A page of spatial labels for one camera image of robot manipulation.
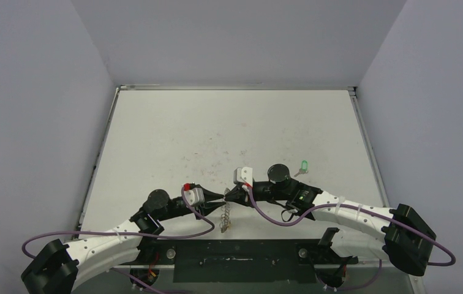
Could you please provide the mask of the metal disc with key rings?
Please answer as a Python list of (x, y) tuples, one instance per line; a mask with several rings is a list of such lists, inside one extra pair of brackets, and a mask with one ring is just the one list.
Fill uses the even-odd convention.
[(231, 206), (228, 201), (224, 201), (225, 204), (221, 207), (222, 214), (220, 215), (220, 232), (225, 233), (231, 225), (230, 212)]

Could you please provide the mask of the key with green tag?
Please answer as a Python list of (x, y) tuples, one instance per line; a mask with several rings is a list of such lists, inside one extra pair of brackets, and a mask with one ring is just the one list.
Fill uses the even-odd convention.
[(309, 169), (308, 169), (308, 162), (307, 162), (306, 160), (303, 160), (303, 161), (301, 162), (301, 165), (300, 165), (299, 170), (296, 172), (296, 174), (294, 175), (294, 177), (296, 178), (296, 177), (298, 177), (298, 176), (300, 176), (300, 175), (305, 175), (305, 174), (308, 173), (308, 171), (309, 171)]

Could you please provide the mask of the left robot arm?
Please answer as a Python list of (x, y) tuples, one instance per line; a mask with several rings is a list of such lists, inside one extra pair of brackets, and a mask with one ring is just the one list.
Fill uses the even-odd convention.
[(32, 258), (21, 274), (29, 293), (71, 293), (79, 285), (114, 266), (154, 257), (155, 240), (164, 231), (161, 221), (194, 214), (204, 219), (225, 205), (225, 196), (198, 184), (185, 184), (181, 196), (171, 198), (153, 190), (128, 220), (105, 232), (87, 232), (85, 238), (63, 243), (55, 239)]

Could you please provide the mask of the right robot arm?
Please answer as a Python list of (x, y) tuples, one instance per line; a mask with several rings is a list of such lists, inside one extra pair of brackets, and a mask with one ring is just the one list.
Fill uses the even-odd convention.
[(249, 167), (234, 172), (235, 187), (224, 199), (259, 210), (259, 202), (285, 202), (297, 221), (334, 223), (331, 237), (318, 245), (319, 257), (332, 263), (339, 257), (388, 260), (397, 269), (424, 276), (435, 233), (410, 206), (376, 207), (335, 196), (290, 176), (287, 166), (268, 169), (267, 181), (255, 181)]

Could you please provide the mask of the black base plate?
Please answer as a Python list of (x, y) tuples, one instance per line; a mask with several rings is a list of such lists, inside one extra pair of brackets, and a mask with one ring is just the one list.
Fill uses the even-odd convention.
[(160, 239), (143, 249), (132, 269), (173, 270), (174, 282), (277, 282), (309, 284), (320, 267), (339, 276), (356, 257), (340, 257), (320, 239)]

